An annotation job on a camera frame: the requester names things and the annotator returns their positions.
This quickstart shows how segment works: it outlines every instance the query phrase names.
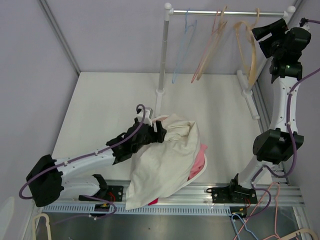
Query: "white platform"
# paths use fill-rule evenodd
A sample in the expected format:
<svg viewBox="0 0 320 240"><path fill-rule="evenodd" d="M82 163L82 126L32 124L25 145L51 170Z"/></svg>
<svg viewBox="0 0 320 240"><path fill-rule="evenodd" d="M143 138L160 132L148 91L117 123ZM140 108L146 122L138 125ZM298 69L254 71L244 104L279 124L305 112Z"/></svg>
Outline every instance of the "white platform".
<svg viewBox="0 0 320 240"><path fill-rule="evenodd" d="M134 123L137 104L154 108L159 74L82 72L66 113L53 158L91 152L96 146L126 132ZM181 74L171 84L166 74L161 113L176 113L199 126L201 142L208 145L206 171L195 182L229 183L251 160L254 139L260 134L236 75L204 75L191 84ZM100 168L110 180L129 180L132 161ZM266 174L260 184L270 184Z"/></svg>

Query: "white cloth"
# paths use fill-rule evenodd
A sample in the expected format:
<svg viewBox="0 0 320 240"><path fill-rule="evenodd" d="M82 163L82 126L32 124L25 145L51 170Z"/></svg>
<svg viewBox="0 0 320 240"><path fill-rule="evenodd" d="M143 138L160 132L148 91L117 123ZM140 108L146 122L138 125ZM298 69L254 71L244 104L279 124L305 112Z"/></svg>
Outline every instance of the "white cloth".
<svg viewBox="0 0 320 240"><path fill-rule="evenodd" d="M198 126L176 114L163 120L162 126L167 130L164 142L149 144L132 159L135 169L126 191L126 210L169 197L188 180L200 150Z"/></svg>

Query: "robotic arm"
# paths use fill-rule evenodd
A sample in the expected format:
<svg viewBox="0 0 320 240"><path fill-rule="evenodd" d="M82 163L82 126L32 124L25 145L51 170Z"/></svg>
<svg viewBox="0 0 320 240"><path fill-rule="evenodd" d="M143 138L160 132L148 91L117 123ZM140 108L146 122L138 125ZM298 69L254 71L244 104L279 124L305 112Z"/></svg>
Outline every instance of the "robotic arm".
<svg viewBox="0 0 320 240"><path fill-rule="evenodd" d="M229 186L208 188L213 203L245 204L258 202L254 184L273 165L287 161L304 142L296 125L296 101L302 79L302 65L298 61L302 50L311 40L309 25L303 19L299 27L288 30L284 19L252 29L266 58L273 57L269 72L273 85L273 113L269 130L257 136L253 143L253 158L246 168L231 180Z"/></svg>
<svg viewBox="0 0 320 240"><path fill-rule="evenodd" d="M40 158L26 177L28 182L37 176L29 183L36 206L44 207L57 199L85 200L83 195L103 199L108 185L101 175L76 176L128 160L144 145L163 143L167 131L160 121L152 123L152 113L151 108L146 108L145 114L142 109L137 109L134 125L127 132L121 133L91 153L57 159L52 159L51 155ZM43 174L43 171L48 169L51 170Z"/></svg>

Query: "blue hanger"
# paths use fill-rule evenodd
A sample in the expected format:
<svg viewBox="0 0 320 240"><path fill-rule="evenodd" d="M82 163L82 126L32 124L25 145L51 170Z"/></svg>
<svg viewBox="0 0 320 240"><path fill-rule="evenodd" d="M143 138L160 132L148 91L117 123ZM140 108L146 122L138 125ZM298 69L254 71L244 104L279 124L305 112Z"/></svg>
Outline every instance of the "blue hanger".
<svg viewBox="0 0 320 240"><path fill-rule="evenodd" d="M193 24L191 25L187 25L187 16L188 16L188 11L190 9L188 9L185 13L185 25L184 25L184 34L183 34L183 37L181 39L181 42L180 42L180 46L179 46L179 51L178 51L178 55L177 55L177 60L176 60L176 65L175 65L175 69L174 69L174 72L173 72L173 76L172 76L172 83L174 84L176 82L176 79L178 77L178 74L180 73L181 71L181 67L183 66L185 60L186 60L186 56L187 56L187 53L188 53L188 50L189 50L189 47L190 47L190 44L194 38L194 35L195 35L195 31L196 31L196 28L197 28L197 20L194 21ZM182 55L182 51L183 51L183 48L184 48L184 45L185 45L185 41L187 39L187 33L188 33L188 30L193 27L193 31L192 31L192 35L191 35L191 38L189 40L189 43L186 47L186 50L185 50L185 53L181 59L181 55Z"/></svg>
<svg viewBox="0 0 320 240"><path fill-rule="evenodd" d="M251 233L251 235L254 237L255 240L259 240L259 239L257 238L257 236L256 236L252 231L250 231L250 230L247 228L246 222L245 222L238 214L233 214L233 215L231 216L231 223L232 223L233 228L234 228L234 230L235 230L235 232L236 232L236 236L237 236L238 240L241 240L241 239L240 239L239 232L238 232L237 227L236 227L235 222L234 222L234 216L237 216L237 217L240 219L240 221L241 221L242 224L244 225L244 229L245 229L247 232Z"/></svg>

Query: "gray wall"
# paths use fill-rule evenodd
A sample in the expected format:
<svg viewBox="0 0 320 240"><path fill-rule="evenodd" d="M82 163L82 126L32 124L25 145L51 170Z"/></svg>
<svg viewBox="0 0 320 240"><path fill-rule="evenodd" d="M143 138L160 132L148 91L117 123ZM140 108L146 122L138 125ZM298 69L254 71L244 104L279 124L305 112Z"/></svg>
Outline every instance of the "gray wall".
<svg viewBox="0 0 320 240"><path fill-rule="evenodd" d="M53 151L76 81L37 1L1 0L0 206L15 198L5 239L20 239L31 201L18 191L38 159Z"/></svg>
<svg viewBox="0 0 320 240"><path fill-rule="evenodd" d="M163 33L164 4L175 9L281 12L295 0L48 0L72 52L84 72L158 73ZM182 68L184 73L196 70L211 34L213 16L190 16L189 23L198 20L196 35L190 45L189 57ZM239 20L254 23L252 17L226 17L225 35L208 72L235 74L241 68L233 25ZM260 26L274 18L261 18ZM172 73L185 17L170 18L166 71ZM243 52L251 55L251 46L242 35Z"/></svg>
<svg viewBox="0 0 320 240"><path fill-rule="evenodd" d="M319 15L320 1L305 0L302 9L294 17L292 26L296 26L300 19L305 17L313 20L320 20ZM320 67L320 25L310 23L311 42L302 52L300 59L303 65L303 76L313 72ZM259 78L263 97L266 102L269 115L273 109L273 91L271 86L271 76L269 66L264 69ZM314 229L320 234L320 207L319 207L319 185L320 185L320 162L319 162L319 143L320 143L320 73L305 80L299 87L296 105L296 123L298 132L304 136L303 146L298 150L297 165L289 177L291 184L300 186L308 214L313 222Z"/></svg>

